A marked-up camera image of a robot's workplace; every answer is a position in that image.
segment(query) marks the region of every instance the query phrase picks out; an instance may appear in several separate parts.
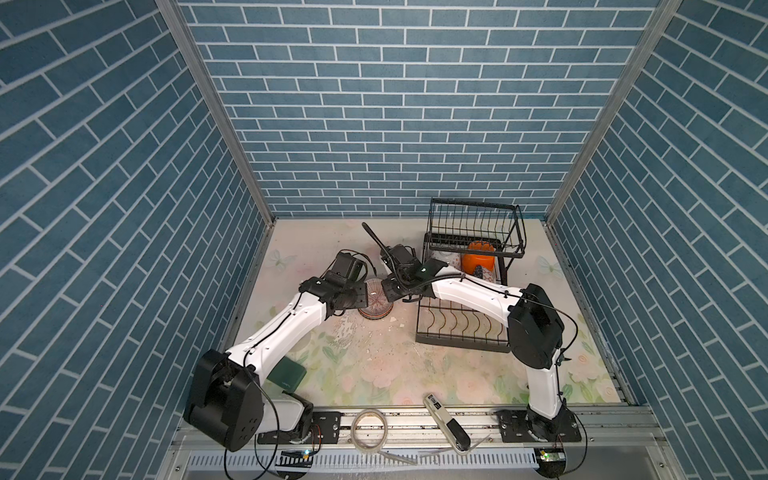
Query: table surface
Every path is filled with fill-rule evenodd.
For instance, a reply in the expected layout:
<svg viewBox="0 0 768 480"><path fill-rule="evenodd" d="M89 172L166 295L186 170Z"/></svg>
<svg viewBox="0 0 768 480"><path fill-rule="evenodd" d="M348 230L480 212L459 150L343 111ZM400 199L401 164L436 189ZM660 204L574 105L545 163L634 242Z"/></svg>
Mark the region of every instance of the table surface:
<svg viewBox="0 0 768 480"><path fill-rule="evenodd" d="M426 221L366 222L384 244L410 245L420 256ZM381 275L379 249L360 224L361 220L278 220L237 342L284 308L299 284L320 275L342 248L367 254ZM525 227L528 248L523 258L512 263L508 283L542 286L554 306L579 322L578 338L567 354L572 360L560 368L565 397L572 403L619 402L541 222L525 220ZM421 405L428 393L447 405L528 402L525 368L515 356L417 343L417 309L417 303L396 302L380 320L365 319L356 310L330 317L288 354L307 370L296 393L316 406ZM567 343L574 327L569 320L563 321ZM268 391L279 391L270 382L267 385Z"/></svg>

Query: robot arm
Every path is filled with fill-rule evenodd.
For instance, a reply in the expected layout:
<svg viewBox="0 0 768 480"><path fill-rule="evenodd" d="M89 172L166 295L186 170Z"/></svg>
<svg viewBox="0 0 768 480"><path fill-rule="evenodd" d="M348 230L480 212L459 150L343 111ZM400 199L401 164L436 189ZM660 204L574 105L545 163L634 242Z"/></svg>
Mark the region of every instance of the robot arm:
<svg viewBox="0 0 768 480"><path fill-rule="evenodd" d="M452 266L438 276L461 274ZM528 375L531 433L548 440L557 435L562 403L557 363L562 346L563 323L544 290L530 284L525 289L506 287L477 278L451 278L432 283L434 296L477 310L507 327L512 353L525 364Z"/></svg>
<svg viewBox="0 0 768 480"><path fill-rule="evenodd" d="M544 290L533 284L519 289L485 282L435 259L421 264L402 245L384 247L365 223L363 226L382 247L382 259L391 272L382 281L387 300L413 295L450 300L508 328L512 353L525 364L528 374L531 434L554 441L561 424L570 420L561 408L556 371L563 322ZM205 353L194 372L184 419L232 452L254 434L275 430L274 411L265 408L260 385L280 359L333 312L366 306L366 287L358 278L361 269L360 260L338 253L328 271L302 283L283 311L258 332L225 353ZM280 429L304 438L312 404L286 394L273 403Z"/></svg>

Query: black wire dish rack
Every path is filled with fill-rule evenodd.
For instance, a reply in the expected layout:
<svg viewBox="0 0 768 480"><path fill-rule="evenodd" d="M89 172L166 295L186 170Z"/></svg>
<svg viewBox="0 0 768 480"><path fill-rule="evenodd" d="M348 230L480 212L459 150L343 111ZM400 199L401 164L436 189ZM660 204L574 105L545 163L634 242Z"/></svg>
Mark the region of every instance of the black wire dish rack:
<svg viewBox="0 0 768 480"><path fill-rule="evenodd" d="M525 223L520 207L432 199L422 261L430 258L432 252L479 253L468 248L476 240L494 247L493 252L482 254L496 257L494 281L507 285L507 270L512 261L525 253ZM419 301L416 341L489 352L510 351L507 329L500 322L459 303L432 298Z"/></svg>

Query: metal mounting plate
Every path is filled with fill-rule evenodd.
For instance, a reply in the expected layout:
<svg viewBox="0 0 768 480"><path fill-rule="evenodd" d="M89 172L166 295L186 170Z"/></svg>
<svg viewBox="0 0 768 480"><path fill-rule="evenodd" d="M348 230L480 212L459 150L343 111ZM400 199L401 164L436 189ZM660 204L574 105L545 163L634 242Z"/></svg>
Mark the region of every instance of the metal mounting plate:
<svg viewBox="0 0 768 480"><path fill-rule="evenodd" d="M536 439L528 431L528 424L525 421L526 411L521 410L499 410L496 412L498 418L498 430L502 433L502 442L504 443L530 443L536 442ZM561 434L563 442L581 442L581 433L576 423L576 415L568 412L570 422L564 428Z"/></svg>
<svg viewBox="0 0 768 480"><path fill-rule="evenodd" d="M341 428L341 412L313 412L312 425L320 427L320 433L323 435L324 445L335 445L339 443L339 429ZM260 433L257 443L259 445L291 445L288 435L280 432L278 438L277 432Z"/></svg>

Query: brick pattern wall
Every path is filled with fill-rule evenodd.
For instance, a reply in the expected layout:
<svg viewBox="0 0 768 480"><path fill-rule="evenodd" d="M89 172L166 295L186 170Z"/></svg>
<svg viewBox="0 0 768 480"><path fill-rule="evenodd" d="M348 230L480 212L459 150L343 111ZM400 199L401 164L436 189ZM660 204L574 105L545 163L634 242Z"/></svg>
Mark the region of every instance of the brick pattern wall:
<svg viewBox="0 0 768 480"><path fill-rule="evenodd" d="M555 224L690 478L768 478L767 25L684 0Z"/></svg>
<svg viewBox="0 0 768 480"><path fill-rule="evenodd" d="M156 474L262 230L152 0L0 3L0 478Z"/></svg>
<svg viewBox="0 0 768 480"><path fill-rule="evenodd" d="M657 0L183 0L279 216L541 216Z"/></svg>

